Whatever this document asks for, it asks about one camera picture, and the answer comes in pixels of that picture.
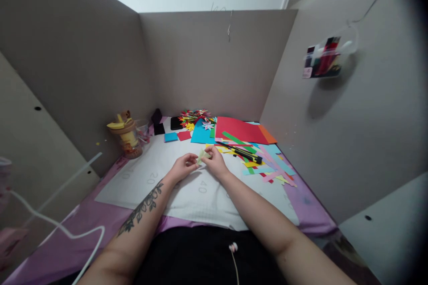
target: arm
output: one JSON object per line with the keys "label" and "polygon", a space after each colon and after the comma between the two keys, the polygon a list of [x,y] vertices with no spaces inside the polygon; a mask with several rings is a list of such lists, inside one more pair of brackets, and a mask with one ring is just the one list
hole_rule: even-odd
{"label": "arm", "polygon": [[212,157],[202,161],[220,180],[245,224],[275,257],[290,284],[355,285],[276,207],[234,176],[216,147],[205,151]]}
{"label": "arm", "polygon": [[168,174],[135,208],[79,281],[79,285],[132,283],[152,242],[171,191],[198,165],[195,154],[178,158]]}

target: gray partition wall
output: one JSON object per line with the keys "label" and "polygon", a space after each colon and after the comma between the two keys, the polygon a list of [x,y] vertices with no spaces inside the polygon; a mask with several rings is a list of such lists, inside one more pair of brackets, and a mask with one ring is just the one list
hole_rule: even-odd
{"label": "gray partition wall", "polygon": [[258,121],[296,13],[140,14],[159,107],[167,115],[206,108],[214,115]]}
{"label": "gray partition wall", "polygon": [[0,0],[0,50],[87,160],[103,152],[99,175],[121,155],[115,112],[156,107],[141,33],[117,0]]}
{"label": "gray partition wall", "polygon": [[377,0],[356,24],[358,51],[342,77],[302,79],[307,48],[362,18],[373,1],[316,0],[299,10],[261,118],[339,223],[428,169],[415,0]]}

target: pink bedsheet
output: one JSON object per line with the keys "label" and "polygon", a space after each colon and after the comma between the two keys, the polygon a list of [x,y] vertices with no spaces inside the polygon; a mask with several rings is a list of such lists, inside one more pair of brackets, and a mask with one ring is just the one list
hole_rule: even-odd
{"label": "pink bedsheet", "polygon": [[[94,200],[104,186],[127,162],[127,159],[120,158],[95,190],[63,221],[63,225],[73,234],[81,234],[100,225],[105,226],[106,232],[97,254],[102,251],[132,211],[127,208],[98,203]],[[311,236],[321,236],[335,230],[337,228],[336,224],[303,182],[302,178],[298,174],[293,177],[298,188],[285,184],[284,189],[299,218],[299,229]],[[156,233],[173,227],[195,227],[201,225],[204,224],[162,216]],[[79,271],[92,253],[98,238],[99,234],[93,233],[79,240],[70,240],[61,231],[57,230],[3,284],[48,284]]]}

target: person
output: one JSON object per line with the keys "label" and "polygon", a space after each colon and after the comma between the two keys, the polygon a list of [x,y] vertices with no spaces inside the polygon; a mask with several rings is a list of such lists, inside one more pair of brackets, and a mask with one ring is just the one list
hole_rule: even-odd
{"label": "person", "polygon": [[79,285],[355,285],[276,207],[234,176],[216,147],[205,151],[212,157],[202,161],[250,230],[178,227],[152,240],[174,186],[198,168],[198,156],[186,154],[132,212]]}

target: tattoo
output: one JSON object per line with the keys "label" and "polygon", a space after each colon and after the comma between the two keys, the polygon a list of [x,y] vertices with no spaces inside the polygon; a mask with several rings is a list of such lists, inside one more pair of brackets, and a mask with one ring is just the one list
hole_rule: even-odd
{"label": "tattoo", "polygon": [[119,228],[117,237],[120,236],[123,232],[129,232],[132,227],[134,227],[134,219],[137,219],[137,224],[143,218],[143,212],[146,212],[147,209],[151,212],[153,208],[156,208],[155,199],[162,192],[161,187],[163,184],[159,182],[151,192],[143,199],[143,201],[134,209],[134,211],[129,215],[128,219],[123,223]]}

